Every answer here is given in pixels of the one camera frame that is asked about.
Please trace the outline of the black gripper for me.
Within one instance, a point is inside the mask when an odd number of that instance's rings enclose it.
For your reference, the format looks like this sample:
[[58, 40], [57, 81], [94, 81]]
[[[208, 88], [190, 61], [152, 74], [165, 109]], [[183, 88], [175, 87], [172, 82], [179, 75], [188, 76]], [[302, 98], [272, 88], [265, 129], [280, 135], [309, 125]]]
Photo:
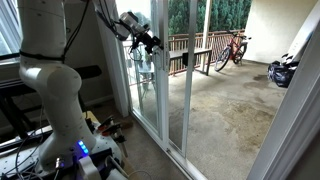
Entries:
[[148, 54], [153, 53], [153, 47], [158, 46], [160, 49], [163, 49], [163, 46], [161, 45], [161, 40], [153, 36], [151, 37], [147, 31], [142, 31], [134, 35], [135, 40], [132, 44], [133, 49], [137, 49], [139, 46], [139, 43], [142, 43], [145, 46], [145, 51]]

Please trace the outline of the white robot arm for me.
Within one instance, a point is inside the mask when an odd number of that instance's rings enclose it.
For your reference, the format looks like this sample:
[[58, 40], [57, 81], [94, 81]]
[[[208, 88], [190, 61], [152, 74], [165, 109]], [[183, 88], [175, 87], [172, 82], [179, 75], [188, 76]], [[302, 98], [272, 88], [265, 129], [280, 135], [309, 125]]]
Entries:
[[64, 63], [71, 41], [66, 38], [65, 0], [18, 0], [22, 27], [19, 74], [41, 97], [52, 134], [39, 147], [39, 164], [51, 167], [63, 157], [85, 157], [107, 150], [120, 160], [115, 141], [90, 131], [78, 92], [82, 80]]

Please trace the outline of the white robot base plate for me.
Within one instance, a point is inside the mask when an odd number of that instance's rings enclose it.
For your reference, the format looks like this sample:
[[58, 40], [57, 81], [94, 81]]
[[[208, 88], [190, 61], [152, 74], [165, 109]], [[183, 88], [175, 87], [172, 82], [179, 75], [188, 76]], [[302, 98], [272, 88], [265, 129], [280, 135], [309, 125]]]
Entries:
[[35, 130], [16, 147], [1, 151], [1, 179], [119, 178], [122, 152], [107, 129], [105, 124], [82, 119]]

